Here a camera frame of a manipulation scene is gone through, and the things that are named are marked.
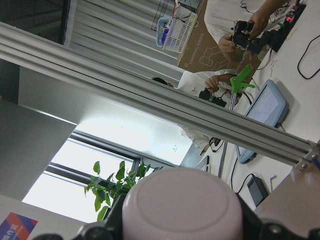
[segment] person's hand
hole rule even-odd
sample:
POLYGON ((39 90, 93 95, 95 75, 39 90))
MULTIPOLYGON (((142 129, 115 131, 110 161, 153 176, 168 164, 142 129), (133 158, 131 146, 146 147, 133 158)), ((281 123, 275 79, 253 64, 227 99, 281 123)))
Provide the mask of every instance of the person's hand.
POLYGON ((210 93, 215 93, 219 90, 218 84, 219 84, 219 76, 215 75, 207 79, 204 83, 205 87, 209 90, 210 93))
POLYGON ((218 46, 225 57, 228 55, 234 54, 236 49, 231 38, 232 38, 232 33, 225 34, 220 38, 218 43, 218 46))
POLYGON ((249 19, 249 22, 254 23, 252 31, 250 34, 250 39, 254 39, 255 37, 259 36, 263 30, 268 25, 270 15, 263 11, 258 10, 256 11, 249 19))

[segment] green clip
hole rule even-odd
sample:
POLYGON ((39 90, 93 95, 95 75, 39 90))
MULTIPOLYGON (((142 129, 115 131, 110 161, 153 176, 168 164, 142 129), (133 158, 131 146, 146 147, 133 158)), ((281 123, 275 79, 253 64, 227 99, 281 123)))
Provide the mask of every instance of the green clip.
POLYGON ((250 87, 255 88, 255 85, 249 84, 249 83, 243 83, 242 81, 245 79, 245 77, 251 73, 252 68, 248 64, 244 67, 244 69, 237 75, 230 78, 230 83, 232 86, 231 93, 237 94, 239 91, 242 91, 243 88, 250 87))

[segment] cardboard box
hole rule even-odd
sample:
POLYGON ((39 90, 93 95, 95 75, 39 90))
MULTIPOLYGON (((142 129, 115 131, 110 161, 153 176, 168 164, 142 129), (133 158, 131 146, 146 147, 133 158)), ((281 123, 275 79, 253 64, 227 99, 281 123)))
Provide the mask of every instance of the cardboard box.
MULTIPOLYGON (((247 64, 249 64, 251 53, 243 51, 243 57, 240 62, 230 62, 224 57, 218 44, 210 35, 205 25, 204 16, 206 7, 207 0, 204 0, 197 13, 197 23, 192 30, 184 52, 179 55, 178 67, 192 73, 218 71, 221 69, 236 69, 240 72, 247 64)), ((252 66, 257 68, 260 65, 260 62, 257 55, 254 55, 252 58, 252 66)), ((246 78, 246 82, 250 81, 254 72, 255 71, 252 71, 250 76, 246 78)))

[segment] red and blue sign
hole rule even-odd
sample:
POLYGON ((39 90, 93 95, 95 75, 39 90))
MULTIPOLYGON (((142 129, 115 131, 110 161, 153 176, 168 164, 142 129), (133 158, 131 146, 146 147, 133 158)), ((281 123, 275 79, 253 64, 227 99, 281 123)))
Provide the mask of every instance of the red and blue sign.
POLYGON ((37 222, 37 220, 10 212, 0 225, 0 240, 27 240, 37 222))

